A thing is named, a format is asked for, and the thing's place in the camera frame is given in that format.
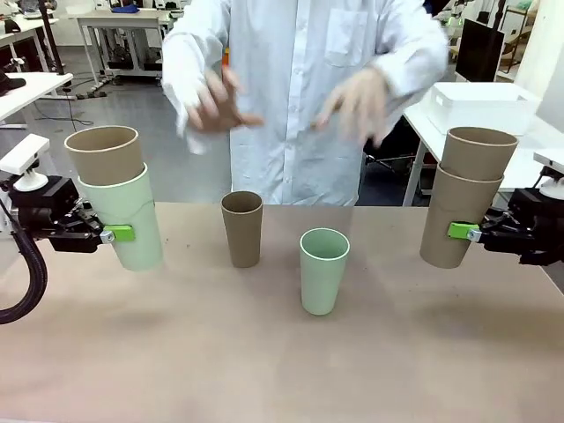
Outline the person's left hand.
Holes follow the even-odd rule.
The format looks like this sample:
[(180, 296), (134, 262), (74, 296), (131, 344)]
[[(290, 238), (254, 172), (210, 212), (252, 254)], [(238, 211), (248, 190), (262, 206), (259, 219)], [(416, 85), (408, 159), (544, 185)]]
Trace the person's left hand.
[(346, 140), (363, 148), (371, 139), (378, 148), (386, 135), (387, 98), (383, 74), (374, 67), (364, 68), (333, 89), (310, 126), (322, 130), (338, 115), (338, 129)]

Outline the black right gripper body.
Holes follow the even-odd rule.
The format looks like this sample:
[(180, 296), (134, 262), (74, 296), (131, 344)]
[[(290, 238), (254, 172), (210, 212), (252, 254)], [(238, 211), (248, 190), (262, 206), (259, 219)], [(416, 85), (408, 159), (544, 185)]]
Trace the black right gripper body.
[(540, 189), (516, 189), (508, 211), (519, 235), (519, 263), (547, 266), (563, 261), (563, 201)]

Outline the person's right hand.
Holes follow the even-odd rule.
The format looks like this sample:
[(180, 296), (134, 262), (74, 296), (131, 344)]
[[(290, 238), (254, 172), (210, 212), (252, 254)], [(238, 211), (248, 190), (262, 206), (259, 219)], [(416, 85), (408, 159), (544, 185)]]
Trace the person's right hand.
[(204, 84), (197, 89), (197, 103), (186, 107), (188, 126), (204, 134), (262, 126), (261, 116), (238, 109), (236, 95), (240, 88), (238, 78), (228, 66), (222, 67), (221, 76), (207, 70)]

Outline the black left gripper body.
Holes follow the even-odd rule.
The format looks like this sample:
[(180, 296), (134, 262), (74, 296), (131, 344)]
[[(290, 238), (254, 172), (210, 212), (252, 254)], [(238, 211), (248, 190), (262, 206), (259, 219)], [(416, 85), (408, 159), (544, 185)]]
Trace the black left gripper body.
[(29, 192), (11, 185), (8, 197), (14, 210), (12, 216), (24, 231), (35, 240), (49, 240), (55, 251), (94, 253), (101, 245), (65, 230), (65, 214), (81, 198), (71, 178), (50, 176), (44, 187)]

